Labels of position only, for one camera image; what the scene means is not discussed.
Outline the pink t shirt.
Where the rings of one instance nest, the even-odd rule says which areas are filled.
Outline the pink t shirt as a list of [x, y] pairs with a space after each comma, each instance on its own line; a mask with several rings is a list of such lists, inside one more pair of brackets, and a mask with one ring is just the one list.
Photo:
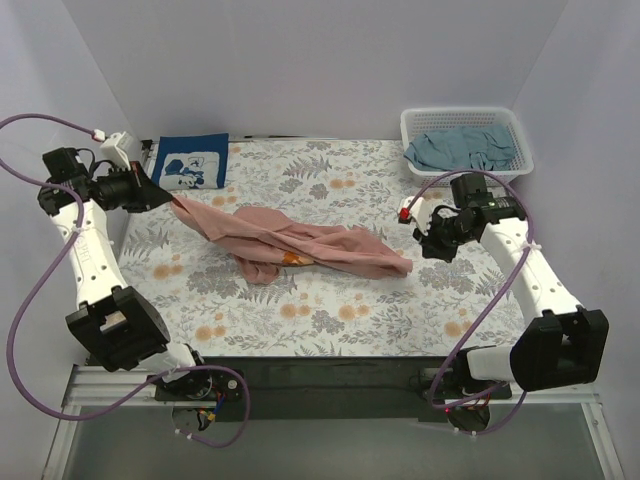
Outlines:
[[187, 227], [226, 250], [250, 284], [269, 284], [283, 267], [320, 265], [368, 279], [404, 278], [411, 260], [362, 227], [298, 223], [280, 211], [241, 207], [232, 214], [176, 196], [170, 207]]

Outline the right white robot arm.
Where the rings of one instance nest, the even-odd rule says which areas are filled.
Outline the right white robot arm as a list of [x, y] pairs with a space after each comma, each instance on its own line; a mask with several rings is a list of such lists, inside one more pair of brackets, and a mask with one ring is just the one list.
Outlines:
[[476, 242], [505, 277], [495, 297], [512, 293], [525, 329], [512, 346], [466, 347], [462, 338], [441, 364], [428, 397], [449, 377], [467, 400], [514, 383], [524, 392], [589, 384], [596, 380], [609, 332], [600, 310], [589, 310], [557, 277], [534, 240], [531, 215], [508, 189], [497, 197], [479, 170], [447, 172], [454, 204], [449, 215], [429, 208], [421, 193], [402, 201], [398, 220], [414, 224], [426, 259], [453, 261], [460, 246]]

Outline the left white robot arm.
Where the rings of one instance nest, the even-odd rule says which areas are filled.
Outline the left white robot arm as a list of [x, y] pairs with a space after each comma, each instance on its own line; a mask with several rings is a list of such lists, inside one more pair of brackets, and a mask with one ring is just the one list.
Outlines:
[[158, 310], [120, 273], [107, 233], [107, 211], [145, 213], [172, 201], [137, 162], [93, 177], [74, 148], [47, 152], [50, 174], [38, 202], [63, 238], [76, 277], [75, 312], [67, 315], [71, 334], [107, 371], [136, 367], [160, 374], [157, 385], [193, 400], [212, 390], [213, 377], [201, 355], [171, 340]]

